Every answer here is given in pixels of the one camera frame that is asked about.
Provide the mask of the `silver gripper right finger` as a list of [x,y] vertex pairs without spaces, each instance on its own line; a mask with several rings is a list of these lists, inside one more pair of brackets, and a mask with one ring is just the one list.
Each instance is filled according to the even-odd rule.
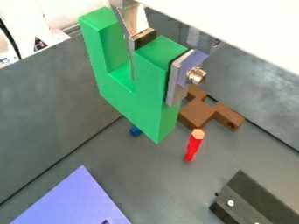
[[207,73],[203,61],[221,49],[225,43],[211,35],[190,27],[187,44],[191,46],[171,62],[166,104],[175,107],[187,96],[190,85],[199,86]]

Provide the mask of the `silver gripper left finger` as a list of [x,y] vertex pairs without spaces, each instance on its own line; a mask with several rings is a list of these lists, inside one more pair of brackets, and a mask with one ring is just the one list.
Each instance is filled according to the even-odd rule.
[[136,79],[135,50],[156,38],[156,30],[150,27],[146,7],[136,0],[110,0],[112,11],[123,28],[131,62],[131,77]]

